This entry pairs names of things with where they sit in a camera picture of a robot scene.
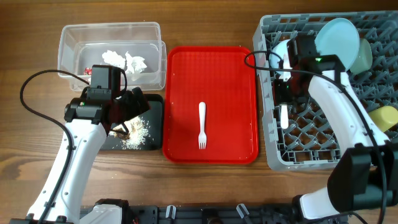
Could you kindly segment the white plastic spoon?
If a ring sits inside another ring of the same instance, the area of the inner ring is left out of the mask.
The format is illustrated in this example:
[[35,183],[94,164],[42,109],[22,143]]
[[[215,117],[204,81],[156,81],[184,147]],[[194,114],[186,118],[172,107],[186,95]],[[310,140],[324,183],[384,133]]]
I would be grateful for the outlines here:
[[281,104],[280,106],[280,126],[282,129],[289,127],[289,112],[286,104]]

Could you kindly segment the food scraps and rice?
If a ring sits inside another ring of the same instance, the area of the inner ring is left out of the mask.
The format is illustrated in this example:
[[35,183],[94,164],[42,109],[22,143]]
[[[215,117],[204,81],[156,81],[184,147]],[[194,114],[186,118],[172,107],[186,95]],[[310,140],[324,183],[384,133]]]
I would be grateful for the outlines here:
[[114,127],[109,135],[121,140],[121,149],[140,150],[150,136],[147,125],[147,121],[135,117]]

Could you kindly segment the white napkin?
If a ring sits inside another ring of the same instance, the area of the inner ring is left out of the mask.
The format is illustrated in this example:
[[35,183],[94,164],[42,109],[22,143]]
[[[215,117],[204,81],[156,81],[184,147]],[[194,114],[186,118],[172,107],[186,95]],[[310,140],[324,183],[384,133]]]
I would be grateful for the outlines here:
[[102,53],[101,56],[104,63],[107,63],[108,65],[118,67],[122,70],[124,70],[126,67],[126,59],[115,51],[107,50],[106,52]]
[[145,58],[140,56],[132,56],[129,52],[125,53],[126,56],[126,73],[135,74],[142,73],[147,65],[145,64]]

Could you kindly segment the light blue bowl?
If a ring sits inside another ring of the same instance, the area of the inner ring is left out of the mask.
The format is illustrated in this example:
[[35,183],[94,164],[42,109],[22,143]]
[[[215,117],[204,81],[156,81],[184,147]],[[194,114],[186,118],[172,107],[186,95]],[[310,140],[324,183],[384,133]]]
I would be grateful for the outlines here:
[[276,69],[283,69],[283,62],[284,62],[284,54],[288,54],[288,49],[287,49],[287,44],[290,41],[290,39],[283,40],[281,43],[276,45],[273,49],[272,52],[270,53],[269,56],[269,65],[270,68],[276,68]]

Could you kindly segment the red strawberry cake wrapper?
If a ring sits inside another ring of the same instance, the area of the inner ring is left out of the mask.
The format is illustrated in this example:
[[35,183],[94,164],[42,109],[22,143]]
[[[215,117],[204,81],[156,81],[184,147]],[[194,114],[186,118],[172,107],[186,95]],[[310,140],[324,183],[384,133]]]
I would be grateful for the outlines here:
[[92,74],[92,68],[88,68],[88,67],[85,68],[83,74],[84,75],[91,75]]

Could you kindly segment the light blue plate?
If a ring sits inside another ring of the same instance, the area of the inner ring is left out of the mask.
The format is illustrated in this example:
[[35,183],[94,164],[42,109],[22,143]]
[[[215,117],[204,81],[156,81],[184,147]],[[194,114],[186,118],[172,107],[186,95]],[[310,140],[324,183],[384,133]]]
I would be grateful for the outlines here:
[[359,34],[349,20],[336,18],[318,32],[315,45],[320,55],[337,55],[348,71],[358,56]]

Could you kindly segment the mint green bowl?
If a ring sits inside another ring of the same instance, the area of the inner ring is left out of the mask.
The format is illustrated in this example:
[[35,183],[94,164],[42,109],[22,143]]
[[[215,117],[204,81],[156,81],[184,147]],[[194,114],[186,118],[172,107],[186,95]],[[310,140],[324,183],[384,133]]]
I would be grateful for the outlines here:
[[360,39],[357,58],[349,69],[353,75],[369,70],[373,63],[373,55],[370,43],[366,39]]

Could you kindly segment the white plastic fork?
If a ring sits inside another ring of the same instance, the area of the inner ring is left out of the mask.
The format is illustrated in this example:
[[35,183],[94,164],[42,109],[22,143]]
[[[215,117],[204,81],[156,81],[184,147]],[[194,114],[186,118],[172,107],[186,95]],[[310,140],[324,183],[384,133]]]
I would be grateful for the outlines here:
[[198,105],[199,109],[199,120],[200,120],[200,133],[198,135],[198,146],[199,149],[206,148],[207,136],[205,134],[205,117],[206,117],[206,104],[200,102]]

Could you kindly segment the yellow plastic cup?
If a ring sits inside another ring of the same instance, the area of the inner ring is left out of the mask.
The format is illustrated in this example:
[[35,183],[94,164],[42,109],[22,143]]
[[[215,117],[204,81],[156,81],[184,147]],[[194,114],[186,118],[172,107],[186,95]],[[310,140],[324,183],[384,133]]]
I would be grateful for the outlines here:
[[383,106],[369,113],[374,124],[386,132],[397,124],[397,109],[393,106]]

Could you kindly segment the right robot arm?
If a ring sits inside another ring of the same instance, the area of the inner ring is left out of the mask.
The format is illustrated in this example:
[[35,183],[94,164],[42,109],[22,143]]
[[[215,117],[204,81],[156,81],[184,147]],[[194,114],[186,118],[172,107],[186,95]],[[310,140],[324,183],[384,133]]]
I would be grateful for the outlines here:
[[274,81],[275,102],[292,105],[311,98],[330,124],[341,159],[326,187],[298,197],[304,221],[321,221],[357,210],[397,205],[397,144],[374,124],[348,80],[337,55],[320,55],[315,38],[299,35],[287,42],[282,75]]

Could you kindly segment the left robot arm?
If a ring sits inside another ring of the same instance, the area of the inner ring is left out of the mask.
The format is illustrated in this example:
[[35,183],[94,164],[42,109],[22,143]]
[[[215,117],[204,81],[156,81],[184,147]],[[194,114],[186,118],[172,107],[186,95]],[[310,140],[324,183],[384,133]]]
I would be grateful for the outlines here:
[[65,107],[62,124],[33,110],[26,110],[55,123],[63,139],[46,183],[25,218],[11,223],[134,223],[127,200],[101,199],[82,217],[81,201],[95,157],[113,124],[139,116],[150,106],[139,87],[127,89],[126,72],[110,65],[94,65],[91,80],[81,96]]

